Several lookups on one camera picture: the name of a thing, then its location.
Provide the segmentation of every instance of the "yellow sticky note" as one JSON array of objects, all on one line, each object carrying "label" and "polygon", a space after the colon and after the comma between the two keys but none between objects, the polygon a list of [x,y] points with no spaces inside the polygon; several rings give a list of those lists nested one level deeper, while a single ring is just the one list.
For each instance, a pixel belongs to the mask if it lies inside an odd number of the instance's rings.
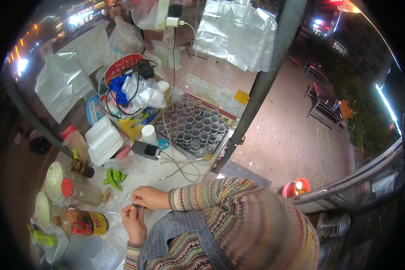
[{"label": "yellow sticky note", "polygon": [[240,102],[241,104],[246,105],[247,101],[250,99],[250,96],[247,93],[243,92],[242,90],[238,89],[234,99]]}]

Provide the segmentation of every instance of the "metal pole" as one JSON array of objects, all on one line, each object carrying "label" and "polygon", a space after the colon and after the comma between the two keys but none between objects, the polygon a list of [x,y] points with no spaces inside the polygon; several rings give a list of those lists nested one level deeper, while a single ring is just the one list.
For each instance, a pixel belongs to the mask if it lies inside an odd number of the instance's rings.
[{"label": "metal pole", "polygon": [[36,128],[42,136],[44,136],[54,147],[57,147],[73,159],[73,154],[66,146],[63,146],[63,140],[58,137],[54,132],[52,132],[45,124],[40,120],[40,118],[35,114],[32,108],[27,104],[27,102],[22,98],[19,90],[16,87],[14,80],[7,75],[6,72],[0,74],[0,79],[5,86],[5,90],[8,93],[9,97],[13,103],[17,106],[21,114],[26,117],[30,124]]},{"label": "metal pole", "polygon": [[231,157],[237,145],[240,143],[241,138],[248,130],[250,124],[254,120],[261,104],[266,98],[267,94],[278,75],[282,61],[285,58],[286,52],[291,46],[294,39],[297,27],[303,15],[304,6],[307,0],[286,0],[283,11],[279,20],[278,30],[275,37],[275,44],[273,50],[272,64],[269,72],[259,72],[256,75],[254,84],[250,92],[249,102],[243,115],[238,123],[234,134],[228,142],[225,156],[223,156],[215,169],[215,173],[220,173],[228,159]]}]

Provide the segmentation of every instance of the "patterned knit sweater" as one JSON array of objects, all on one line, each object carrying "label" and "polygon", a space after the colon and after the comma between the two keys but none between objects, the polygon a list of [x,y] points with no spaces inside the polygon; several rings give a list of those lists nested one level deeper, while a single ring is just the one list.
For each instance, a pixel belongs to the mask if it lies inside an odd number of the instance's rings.
[{"label": "patterned knit sweater", "polygon": [[[203,211],[215,240],[237,269],[316,269],[319,242],[292,204],[245,178],[224,178],[169,192],[175,211]],[[194,232],[168,243],[146,269],[212,269]],[[128,242],[124,269],[136,269],[140,245]]]}]

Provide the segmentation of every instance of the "paper sheet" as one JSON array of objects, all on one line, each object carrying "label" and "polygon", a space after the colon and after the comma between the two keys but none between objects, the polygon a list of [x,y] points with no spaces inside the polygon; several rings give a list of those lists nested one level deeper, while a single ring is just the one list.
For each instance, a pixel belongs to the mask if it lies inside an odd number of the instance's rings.
[{"label": "paper sheet", "polygon": [[186,81],[196,97],[241,118],[246,106],[234,98],[236,92],[208,83],[192,74],[187,76]]},{"label": "paper sheet", "polygon": [[102,67],[102,57],[107,50],[108,35],[105,25],[99,25],[72,40],[63,50],[74,50],[87,75]]}]

